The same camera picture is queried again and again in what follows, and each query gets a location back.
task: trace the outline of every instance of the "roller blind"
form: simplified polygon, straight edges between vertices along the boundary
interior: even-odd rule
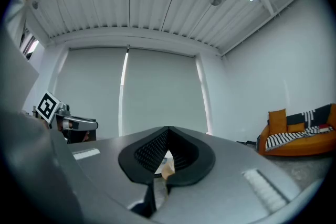
[[[123,92],[123,135],[156,126],[207,132],[194,58],[131,49]]]
[[[118,105],[126,49],[71,50],[57,78],[55,96],[71,114],[96,119],[97,139],[118,137]]]

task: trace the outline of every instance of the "orange sofa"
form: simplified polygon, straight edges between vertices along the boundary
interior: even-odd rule
[[[259,154],[261,155],[305,156],[336,149],[335,130],[327,134],[316,134],[312,137],[299,138],[281,147],[266,151],[266,140],[269,135],[269,125],[267,125],[260,135]]]

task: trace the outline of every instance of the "floor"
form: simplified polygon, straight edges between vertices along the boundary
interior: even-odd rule
[[[317,179],[324,178],[333,161],[333,155],[328,153],[315,156],[266,156],[265,158],[282,168],[302,190],[306,189]],[[154,180],[154,195],[156,207],[159,209],[167,198],[167,190],[163,178]]]

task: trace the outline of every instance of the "ceiling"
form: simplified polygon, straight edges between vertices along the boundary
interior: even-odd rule
[[[218,6],[209,0],[36,1],[38,8],[30,5],[30,10],[51,41],[85,29],[139,28],[156,36],[153,31],[187,38],[222,55],[293,0],[223,0]]]

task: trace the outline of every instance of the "striped blanket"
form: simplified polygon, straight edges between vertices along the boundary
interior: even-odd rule
[[[267,138],[266,141],[266,151],[273,150],[274,148],[281,147],[283,145],[288,144],[296,139],[303,138],[303,137],[310,137],[320,133],[329,133],[332,131],[333,128],[329,127],[329,130],[326,132],[320,132],[318,126],[308,127],[305,129],[304,132],[300,133],[280,133],[280,134],[273,134]]]

